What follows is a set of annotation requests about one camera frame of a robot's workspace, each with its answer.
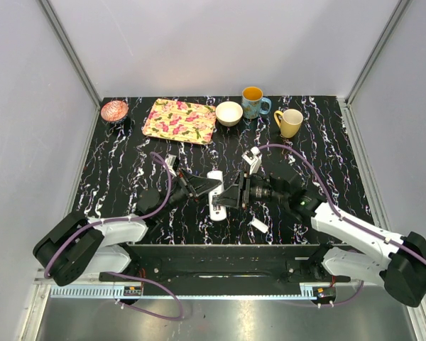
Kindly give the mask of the white remote control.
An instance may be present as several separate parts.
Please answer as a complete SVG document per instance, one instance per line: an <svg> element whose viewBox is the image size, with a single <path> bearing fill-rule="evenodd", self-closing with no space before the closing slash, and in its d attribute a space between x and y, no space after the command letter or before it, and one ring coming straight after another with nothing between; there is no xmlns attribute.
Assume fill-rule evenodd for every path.
<svg viewBox="0 0 426 341"><path fill-rule="evenodd" d="M217 202L218 197L224 192L223 173L220 170L208 172L209 179L218 180L219 185L208 193L209 217L213 222L220 222L226 219L226 207Z"/></svg>

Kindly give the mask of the white battery compartment cover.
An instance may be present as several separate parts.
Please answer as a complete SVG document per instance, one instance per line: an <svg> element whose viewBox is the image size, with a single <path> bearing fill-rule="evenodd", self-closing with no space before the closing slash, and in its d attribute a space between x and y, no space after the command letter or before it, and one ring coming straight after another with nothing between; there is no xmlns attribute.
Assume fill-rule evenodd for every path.
<svg viewBox="0 0 426 341"><path fill-rule="evenodd" d="M268 225L266 225L265 223L263 223L262 221L256 218L253 218L251 220L251 225L262 233L267 233L269 230Z"/></svg>

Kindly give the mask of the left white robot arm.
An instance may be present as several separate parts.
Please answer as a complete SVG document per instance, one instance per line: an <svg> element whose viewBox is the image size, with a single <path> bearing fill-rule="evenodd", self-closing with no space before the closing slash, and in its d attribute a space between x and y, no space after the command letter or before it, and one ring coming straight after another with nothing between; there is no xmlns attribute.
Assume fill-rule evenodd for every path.
<svg viewBox="0 0 426 341"><path fill-rule="evenodd" d="M76 281L85 273L115 272L125 281L134 280L139 263L123 246L141 242L158 218L188 200L195 202L222 185L222 177L212 173L204 178L181 168L170 190L145 189L138 196L136 211L125 217L86 217L72 211L33 248L33 256L45 269L45 277L59 286Z"/></svg>

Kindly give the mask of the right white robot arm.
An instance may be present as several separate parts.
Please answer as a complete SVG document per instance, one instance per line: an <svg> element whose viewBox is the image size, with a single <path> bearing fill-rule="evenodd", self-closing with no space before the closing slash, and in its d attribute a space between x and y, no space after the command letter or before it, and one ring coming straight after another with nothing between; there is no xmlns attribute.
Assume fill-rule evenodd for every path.
<svg viewBox="0 0 426 341"><path fill-rule="evenodd" d="M413 308L426 295L426 238L416 232L403 236L360 220L308 190L296 174L264 178L240 172L227 189L212 190L209 201L212 207L236 209L255 202L273 203L300 224L354 248L349 252L331 247L313 259L308 270L316 281L333 275L373 283Z"/></svg>

